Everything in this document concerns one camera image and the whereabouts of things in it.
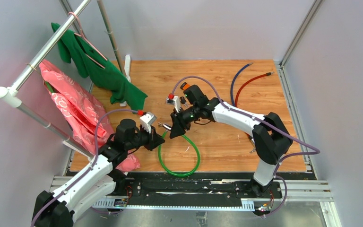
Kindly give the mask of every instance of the green garment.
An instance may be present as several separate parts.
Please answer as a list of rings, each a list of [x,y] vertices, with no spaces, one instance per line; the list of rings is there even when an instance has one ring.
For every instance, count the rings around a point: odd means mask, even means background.
[[[51,23],[55,32],[59,24]],[[142,110],[147,95],[131,84],[124,75],[109,61],[105,60],[82,37],[67,30],[58,42],[59,54],[64,62],[74,64],[81,77],[90,76],[91,81],[100,88],[112,91],[111,104],[126,101],[133,110]],[[105,68],[101,68],[87,57],[87,54]]]

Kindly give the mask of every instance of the robotic arm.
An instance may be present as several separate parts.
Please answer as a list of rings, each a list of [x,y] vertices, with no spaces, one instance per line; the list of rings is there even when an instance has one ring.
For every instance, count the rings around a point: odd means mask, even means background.
[[[64,192],[38,217],[36,227],[71,227],[74,222],[97,200],[114,193],[120,194],[125,186],[126,175],[116,169],[131,149],[144,146],[153,150],[165,140],[152,126],[156,117],[148,112],[140,117],[140,128],[132,119],[123,119],[107,142],[100,147],[94,166],[90,162],[76,176],[52,193],[43,191],[36,199],[33,217],[56,195]]]
[[[190,130],[191,123],[198,121],[200,118],[208,119],[212,122],[225,123],[246,132],[253,137],[255,148],[260,158],[257,170],[251,181],[251,189],[257,195],[264,193],[273,181],[274,171],[279,159],[288,151],[293,141],[253,118],[230,111],[216,97],[209,100],[197,85],[190,86],[187,83],[183,83],[181,89],[184,90],[183,93],[192,106],[184,110],[181,104],[185,100],[182,97],[169,95],[166,102],[174,105],[174,110],[171,113],[172,128],[170,130],[170,138],[184,135],[186,131]],[[226,102],[224,104],[227,107],[232,107]],[[236,107],[233,108],[264,120],[288,133],[285,125],[276,113],[270,112],[268,115],[263,115],[250,113]]]

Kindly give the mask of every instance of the red hose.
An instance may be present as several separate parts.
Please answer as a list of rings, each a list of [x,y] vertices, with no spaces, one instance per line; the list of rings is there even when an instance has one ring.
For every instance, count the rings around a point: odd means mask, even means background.
[[[247,82],[245,82],[245,83],[244,83],[244,84],[240,87],[239,91],[238,91],[238,92],[237,92],[237,94],[236,94],[236,98],[235,98],[235,100],[234,100],[234,105],[237,107],[237,101],[239,100],[239,95],[240,95],[241,91],[243,90],[243,88],[244,88],[247,84],[249,84],[249,83],[253,82],[253,81],[254,81],[254,80],[256,80],[256,79],[259,79],[259,78],[262,78],[262,77],[266,77],[266,76],[269,76],[269,75],[271,75],[271,74],[272,74],[272,73],[268,72],[268,73],[265,73],[265,74],[259,75],[259,76],[257,76],[257,77],[251,78],[251,79],[249,79]]]

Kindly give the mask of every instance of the gray floor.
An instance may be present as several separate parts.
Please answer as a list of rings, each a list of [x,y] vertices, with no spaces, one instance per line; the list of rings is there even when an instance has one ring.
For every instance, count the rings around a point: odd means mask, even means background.
[[[318,202],[288,202],[265,220],[244,211],[124,210],[117,216],[88,211],[75,227],[325,227]]]

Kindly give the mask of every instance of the pink hanger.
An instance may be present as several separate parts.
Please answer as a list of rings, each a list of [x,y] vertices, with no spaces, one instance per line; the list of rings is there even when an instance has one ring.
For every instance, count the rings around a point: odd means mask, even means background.
[[[107,61],[108,59],[105,58],[105,56],[101,52],[99,52],[99,50],[96,49],[96,47],[94,45],[92,45],[92,43],[90,43],[90,41],[87,40],[86,36],[84,35],[84,32],[83,32],[83,28],[81,26],[80,19],[76,16],[76,14],[74,14],[73,12],[69,12],[69,14],[73,15],[76,18],[76,20],[78,22],[78,25],[80,26],[80,33],[81,34],[77,34],[77,33],[74,33],[74,34],[75,35],[78,35],[78,36],[81,36],[95,51],[98,52],[99,55],[101,55],[105,59],[105,61]],[[93,62],[95,62],[95,64],[99,65],[103,69],[105,68],[103,65],[101,65],[100,63],[98,63],[97,61],[95,61],[92,57],[90,57],[88,54],[86,54],[86,55],[87,55],[87,57],[89,59],[91,59]]]

